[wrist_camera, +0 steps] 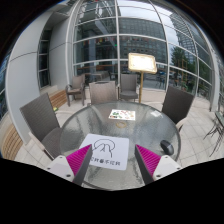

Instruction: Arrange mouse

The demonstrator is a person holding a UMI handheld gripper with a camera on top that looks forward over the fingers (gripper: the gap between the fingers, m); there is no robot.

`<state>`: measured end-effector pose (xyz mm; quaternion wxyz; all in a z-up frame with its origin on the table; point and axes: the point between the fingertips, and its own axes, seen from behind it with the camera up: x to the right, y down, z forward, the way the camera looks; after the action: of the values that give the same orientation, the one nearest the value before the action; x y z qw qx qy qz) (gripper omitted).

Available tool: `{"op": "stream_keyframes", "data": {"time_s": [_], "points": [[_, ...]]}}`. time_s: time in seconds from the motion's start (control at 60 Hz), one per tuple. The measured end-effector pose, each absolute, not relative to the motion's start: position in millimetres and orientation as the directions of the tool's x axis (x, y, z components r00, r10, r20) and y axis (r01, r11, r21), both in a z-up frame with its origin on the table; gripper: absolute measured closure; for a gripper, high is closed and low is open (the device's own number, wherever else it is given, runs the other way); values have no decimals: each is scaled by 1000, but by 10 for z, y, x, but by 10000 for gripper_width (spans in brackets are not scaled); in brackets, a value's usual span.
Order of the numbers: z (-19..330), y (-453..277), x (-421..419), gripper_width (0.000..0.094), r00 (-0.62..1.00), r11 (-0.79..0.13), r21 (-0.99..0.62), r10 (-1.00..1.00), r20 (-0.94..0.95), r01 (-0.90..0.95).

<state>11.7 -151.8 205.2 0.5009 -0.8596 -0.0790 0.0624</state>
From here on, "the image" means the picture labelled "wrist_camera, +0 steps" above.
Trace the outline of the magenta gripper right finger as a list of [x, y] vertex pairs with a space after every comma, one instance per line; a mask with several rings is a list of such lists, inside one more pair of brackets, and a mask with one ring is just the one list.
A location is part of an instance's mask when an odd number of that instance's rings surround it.
[[182, 169], [170, 156], [160, 156], [140, 145], [135, 146], [135, 157], [145, 184], [150, 184]]

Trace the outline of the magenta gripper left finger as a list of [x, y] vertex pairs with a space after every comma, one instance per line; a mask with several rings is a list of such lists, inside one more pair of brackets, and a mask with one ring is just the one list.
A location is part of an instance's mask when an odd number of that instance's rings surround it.
[[68, 156], [59, 155], [46, 170], [81, 186], [92, 157], [92, 145], [87, 145]]

